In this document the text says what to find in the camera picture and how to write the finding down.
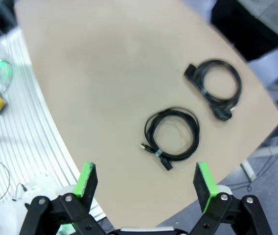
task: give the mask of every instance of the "screw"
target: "screw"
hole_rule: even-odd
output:
[[[70,201],[71,201],[71,196],[67,196],[67,197],[65,198],[65,201],[70,202]]]
[[[228,196],[227,196],[226,194],[222,194],[222,195],[221,195],[221,199],[222,199],[223,201],[227,201]]]
[[[253,203],[253,198],[247,197],[247,203]]]
[[[41,198],[41,199],[39,200],[39,204],[40,204],[40,205],[42,205],[44,202],[46,202],[46,200],[45,200],[44,198]]]

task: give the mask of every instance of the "robotic arm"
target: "robotic arm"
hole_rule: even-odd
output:
[[[256,196],[241,200],[219,192],[206,163],[198,163],[193,180],[199,198],[201,218],[190,233],[172,227],[139,229],[121,228],[109,235],[213,235],[220,223],[230,224],[237,235],[272,235],[262,206]],[[78,235],[107,235],[89,214],[97,185],[95,165],[86,163],[73,193],[53,201],[35,197],[20,235],[55,235],[62,224],[72,223]]]

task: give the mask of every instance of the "beige table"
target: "beige table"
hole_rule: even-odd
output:
[[[95,197],[116,227],[155,226],[182,210],[197,199],[197,161],[206,161],[218,182],[278,124],[256,76],[179,0],[23,0],[17,15],[58,130],[79,169],[96,163]],[[228,122],[216,120],[183,78],[190,62],[209,58],[231,62],[242,77]],[[215,92],[233,92],[226,73],[210,78]],[[139,145],[146,119],[173,105],[195,112],[201,139],[192,157],[167,172]],[[167,130],[174,133],[171,125],[161,128],[162,146],[178,150],[181,138]]]

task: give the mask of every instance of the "gray cloth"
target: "gray cloth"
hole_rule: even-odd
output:
[[[238,2],[278,34],[278,0],[238,0]]]

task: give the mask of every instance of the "green tape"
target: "green tape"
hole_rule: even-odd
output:
[[[72,193],[74,193],[76,197],[81,198],[82,195],[84,195],[87,181],[89,179],[91,170],[94,168],[94,166],[95,165],[92,162],[86,162],[84,164],[84,167],[82,168],[79,179],[77,181],[76,187],[72,191]]]
[[[216,195],[219,193],[219,190],[218,190],[217,184],[215,183],[215,181],[213,179],[213,176],[209,170],[207,163],[205,163],[205,162],[199,163],[199,168],[201,170],[201,173],[203,175],[203,178],[204,178],[206,185],[208,187],[208,190],[209,190],[209,199],[208,199],[207,205],[203,211],[203,212],[206,212],[211,199],[216,197]]]

